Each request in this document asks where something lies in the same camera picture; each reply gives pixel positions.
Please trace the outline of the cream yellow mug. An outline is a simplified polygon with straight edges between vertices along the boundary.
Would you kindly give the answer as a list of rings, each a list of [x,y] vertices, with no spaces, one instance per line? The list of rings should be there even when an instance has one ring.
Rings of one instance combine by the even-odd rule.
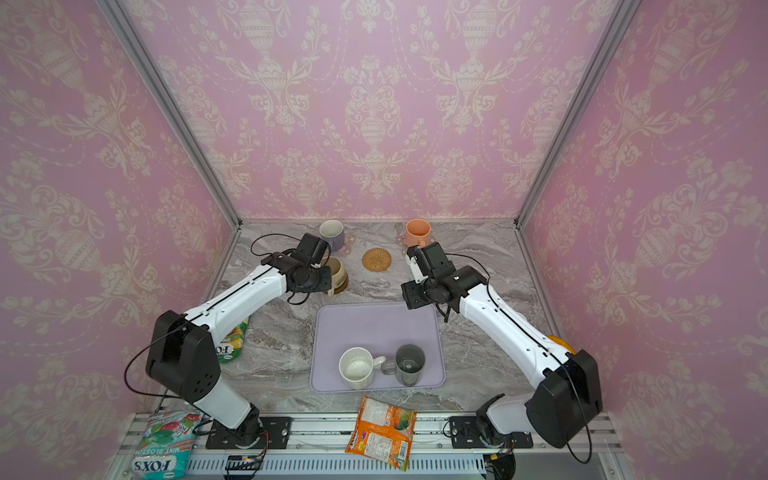
[[[345,279],[348,278],[346,267],[338,258],[333,256],[329,257],[326,260],[325,265],[330,268],[332,290],[339,287],[345,281]]]

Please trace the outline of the brown round wooden coaster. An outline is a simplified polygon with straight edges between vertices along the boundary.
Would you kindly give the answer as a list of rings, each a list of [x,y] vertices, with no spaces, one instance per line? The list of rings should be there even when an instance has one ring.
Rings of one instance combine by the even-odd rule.
[[[348,285],[349,285],[349,278],[345,279],[345,281],[339,287],[334,288],[333,290],[331,290],[329,292],[329,295],[330,296],[334,296],[334,295],[341,294],[342,292],[344,292],[347,289]]]

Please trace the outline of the lavender mug white inside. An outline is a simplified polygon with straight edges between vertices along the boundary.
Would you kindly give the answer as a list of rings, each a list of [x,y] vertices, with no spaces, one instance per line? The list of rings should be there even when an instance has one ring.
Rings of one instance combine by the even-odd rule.
[[[330,219],[318,228],[320,237],[330,246],[332,252],[340,251],[345,245],[345,228],[341,221]]]

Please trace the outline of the peach pink mug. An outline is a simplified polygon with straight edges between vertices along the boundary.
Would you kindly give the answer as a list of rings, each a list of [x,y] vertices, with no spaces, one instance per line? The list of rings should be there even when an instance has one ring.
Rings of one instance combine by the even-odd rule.
[[[404,243],[408,247],[423,248],[432,241],[432,226],[428,221],[416,218],[406,223]]]

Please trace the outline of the woven rattan round coaster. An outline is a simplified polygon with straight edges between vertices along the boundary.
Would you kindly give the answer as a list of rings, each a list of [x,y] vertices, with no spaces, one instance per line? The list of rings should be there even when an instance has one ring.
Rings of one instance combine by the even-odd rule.
[[[373,248],[366,251],[362,257],[362,265],[371,272],[384,272],[392,264],[391,254],[383,248]]]

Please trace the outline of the grey green mug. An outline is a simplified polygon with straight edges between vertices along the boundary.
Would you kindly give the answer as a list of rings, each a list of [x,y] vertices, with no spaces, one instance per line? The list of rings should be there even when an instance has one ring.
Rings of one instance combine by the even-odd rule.
[[[414,344],[401,346],[393,360],[385,361],[380,368],[384,375],[392,375],[405,387],[415,386],[426,364],[424,351]]]

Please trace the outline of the pink flower silicone coaster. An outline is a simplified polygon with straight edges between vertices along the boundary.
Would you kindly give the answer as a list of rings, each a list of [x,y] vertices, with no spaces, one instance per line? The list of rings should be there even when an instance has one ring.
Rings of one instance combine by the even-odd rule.
[[[325,240],[331,247],[332,256],[345,257],[351,253],[356,238],[353,235],[349,235],[345,230],[342,230],[335,236],[326,237]]]

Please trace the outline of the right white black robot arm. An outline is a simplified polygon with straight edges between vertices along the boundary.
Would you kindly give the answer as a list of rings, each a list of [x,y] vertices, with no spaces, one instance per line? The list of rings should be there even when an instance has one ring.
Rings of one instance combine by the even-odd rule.
[[[533,430],[562,448],[602,411],[595,359],[584,350],[571,352],[533,327],[474,268],[424,273],[411,264],[410,270],[412,279],[401,285],[409,309],[434,305],[460,314],[484,331],[534,388],[525,401],[499,395],[477,410],[485,442],[496,445],[505,435]]]

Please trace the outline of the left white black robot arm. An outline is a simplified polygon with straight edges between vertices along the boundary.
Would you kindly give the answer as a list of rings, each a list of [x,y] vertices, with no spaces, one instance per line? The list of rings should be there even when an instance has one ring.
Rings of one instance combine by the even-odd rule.
[[[203,304],[158,317],[146,374],[217,422],[231,444],[250,448],[263,431],[259,409],[221,377],[217,346],[243,320],[283,294],[326,293],[331,284],[327,266],[260,265]]]

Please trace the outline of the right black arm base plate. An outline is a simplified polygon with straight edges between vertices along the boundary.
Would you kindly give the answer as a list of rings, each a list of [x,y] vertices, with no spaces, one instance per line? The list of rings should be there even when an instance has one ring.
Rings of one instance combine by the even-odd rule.
[[[488,420],[476,416],[451,416],[447,427],[454,449],[532,449],[534,446],[530,433],[502,434]]]

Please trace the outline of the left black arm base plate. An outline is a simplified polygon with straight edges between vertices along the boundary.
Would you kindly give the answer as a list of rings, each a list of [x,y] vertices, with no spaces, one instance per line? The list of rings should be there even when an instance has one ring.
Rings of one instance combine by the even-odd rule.
[[[205,441],[208,450],[284,450],[290,438],[291,417],[268,416],[246,420],[237,429],[213,421]]]

